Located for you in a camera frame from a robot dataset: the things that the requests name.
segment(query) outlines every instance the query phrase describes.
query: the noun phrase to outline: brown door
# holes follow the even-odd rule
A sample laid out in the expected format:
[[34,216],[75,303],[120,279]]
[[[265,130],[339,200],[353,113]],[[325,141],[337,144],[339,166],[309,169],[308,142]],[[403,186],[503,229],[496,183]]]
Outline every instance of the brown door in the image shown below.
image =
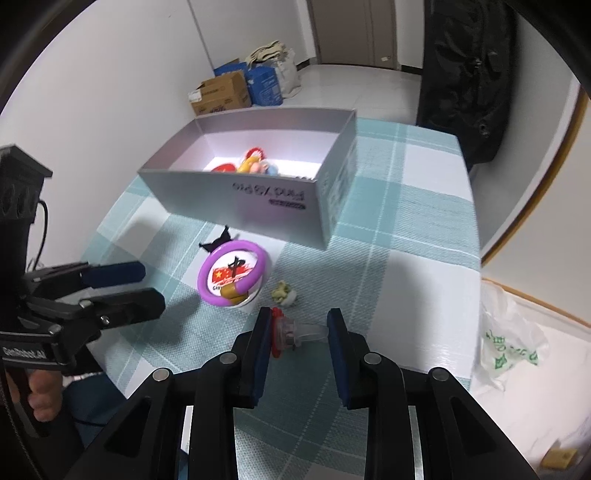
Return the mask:
[[319,62],[397,68],[394,0],[308,2]]

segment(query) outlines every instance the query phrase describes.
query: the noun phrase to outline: gray box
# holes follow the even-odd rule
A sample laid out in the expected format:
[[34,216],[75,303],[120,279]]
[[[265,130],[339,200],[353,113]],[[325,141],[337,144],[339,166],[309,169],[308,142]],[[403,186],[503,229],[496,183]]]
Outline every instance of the gray box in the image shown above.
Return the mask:
[[[170,213],[325,249],[357,169],[356,138],[350,110],[213,113],[176,133],[139,175]],[[253,147],[308,178],[203,171]]]

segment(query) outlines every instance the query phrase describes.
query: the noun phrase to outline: metal screw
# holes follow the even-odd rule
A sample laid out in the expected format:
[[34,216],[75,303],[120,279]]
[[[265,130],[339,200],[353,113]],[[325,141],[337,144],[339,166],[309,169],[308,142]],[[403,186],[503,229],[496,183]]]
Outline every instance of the metal screw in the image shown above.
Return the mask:
[[54,323],[47,329],[47,331],[52,335],[57,335],[61,332],[61,325]]
[[445,382],[449,378],[449,372],[444,368],[435,368],[431,372],[431,375],[435,380],[439,380],[440,382]]
[[169,375],[170,372],[168,371],[168,368],[159,368],[154,370],[152,373],[152,378],[156,380],[156,382],[161,382],[162,380],[166,380]]
[[226,352],[220,355],[220,362],[224,365],[232,365],[238,357],[235,353]]
[[366,353],[363,357],[363,361],[369,365],[378,365],[382,361],[382,357],[379,353]]

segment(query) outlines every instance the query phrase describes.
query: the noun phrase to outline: checkered tablecloth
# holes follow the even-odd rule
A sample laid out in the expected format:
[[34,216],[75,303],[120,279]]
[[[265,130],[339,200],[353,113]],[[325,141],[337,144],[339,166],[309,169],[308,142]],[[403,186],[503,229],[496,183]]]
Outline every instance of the checkered tablecloth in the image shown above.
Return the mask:
[[[271,304],[278,280],[298,291],[287,315],[325,323],[329,309],[339,307],[372,350],[404,367],[439,365],[468,379],[478,336],[480,257],[457,139],[360,119],[358,164],[326,251],[230,229],[265,248],[273,264],[258,297],[233,310],[202,302],[195,291],[207,255],[199,242],[217,238],[222,227],[168,214],[136,178],[84,260],[141,260],[144,284],[163,293],[167,309],[159,320],[108,330],[91,345],[115,385],[130,396],[157,367],[186,371],[228,350],[252,327],[259,307]],[[236,410],[235,421],[241,479],[325,479],[335,471],[363,476],[367,412],[340,405],[326,343],[272,359],[259,406]]]

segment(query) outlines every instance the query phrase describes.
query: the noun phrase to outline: white plastic bag with green print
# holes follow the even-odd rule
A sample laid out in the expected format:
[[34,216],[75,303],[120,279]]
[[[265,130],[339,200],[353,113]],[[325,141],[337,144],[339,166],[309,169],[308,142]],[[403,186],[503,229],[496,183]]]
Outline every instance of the white plastic bag with green print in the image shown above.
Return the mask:
[[480,366],[491,383],[505,389],[506,375],[520,361],[538,365],[550,347],[542,330],[523,318],[515,300],[494,283],[480,286]]

